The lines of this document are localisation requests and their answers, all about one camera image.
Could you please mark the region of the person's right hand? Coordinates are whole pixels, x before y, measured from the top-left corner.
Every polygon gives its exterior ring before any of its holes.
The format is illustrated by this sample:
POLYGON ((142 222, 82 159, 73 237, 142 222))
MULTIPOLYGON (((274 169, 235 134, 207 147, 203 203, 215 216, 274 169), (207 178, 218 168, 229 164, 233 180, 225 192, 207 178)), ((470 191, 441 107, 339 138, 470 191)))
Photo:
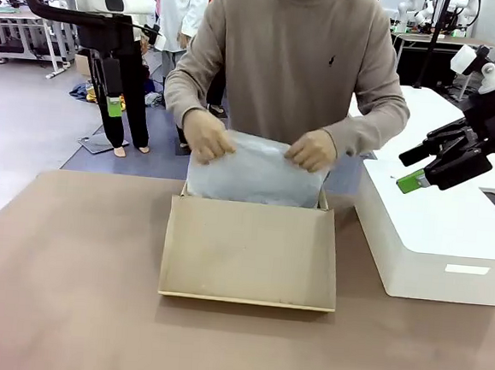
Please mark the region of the person's right hand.
POLYGON ((213 160, 236 151, 224 123, 205 109, 191 109, 182 120, 187 143, 199 163, 213 160))

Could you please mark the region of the person's left hand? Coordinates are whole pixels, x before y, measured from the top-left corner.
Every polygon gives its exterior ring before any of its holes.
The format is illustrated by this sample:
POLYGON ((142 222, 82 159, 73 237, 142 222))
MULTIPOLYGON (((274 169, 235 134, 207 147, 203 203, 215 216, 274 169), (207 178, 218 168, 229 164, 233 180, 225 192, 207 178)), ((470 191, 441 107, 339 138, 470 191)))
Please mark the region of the person's left hand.
POLYGON ((334 141, 324 129, 305 133, 285 153, 287 160, 310 173, 331 167, 337 156, 334 141))

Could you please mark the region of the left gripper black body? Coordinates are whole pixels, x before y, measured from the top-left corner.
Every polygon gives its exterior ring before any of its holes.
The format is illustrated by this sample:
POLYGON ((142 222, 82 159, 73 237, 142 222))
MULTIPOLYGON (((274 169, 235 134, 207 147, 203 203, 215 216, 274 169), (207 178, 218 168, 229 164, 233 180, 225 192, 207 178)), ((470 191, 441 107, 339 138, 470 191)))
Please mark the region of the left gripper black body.
POLYGON ((121 58, 133 56, 135 37, 130 15, 105 17, 102 26, 78 26, 79 54, 90 57, 92 52, 121 58))

